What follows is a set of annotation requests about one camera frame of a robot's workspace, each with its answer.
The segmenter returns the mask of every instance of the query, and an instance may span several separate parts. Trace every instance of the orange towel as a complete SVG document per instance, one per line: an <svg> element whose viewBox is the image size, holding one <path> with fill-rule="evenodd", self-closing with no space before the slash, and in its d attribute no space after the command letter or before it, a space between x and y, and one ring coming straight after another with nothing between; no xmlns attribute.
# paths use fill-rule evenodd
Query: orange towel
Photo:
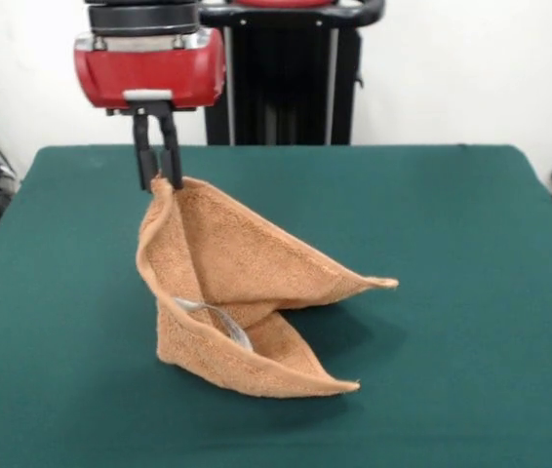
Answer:
<svg viewBox="0 0 552 468"><path fill-rule="evenodd" d="M278 311L398 282L361 277L208 183L184 183L175 191L164 178L152 181L139 230L137 266L157 300L159 359L253 396L358 390L328 375Z"/></svg>

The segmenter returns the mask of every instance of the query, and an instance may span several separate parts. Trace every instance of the green table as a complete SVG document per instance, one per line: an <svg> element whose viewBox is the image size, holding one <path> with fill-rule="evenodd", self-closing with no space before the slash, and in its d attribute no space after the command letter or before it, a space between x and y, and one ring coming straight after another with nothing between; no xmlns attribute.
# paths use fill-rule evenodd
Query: green table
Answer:
<svg viewBox="0 0 552 468"><path fill-rule="evenodd" d="M511 147L186 148L396 292L287 315L359 393L273 401L155 357L128 146L43 150L0 225L0 467L552 467L552 201Z"/></svg>

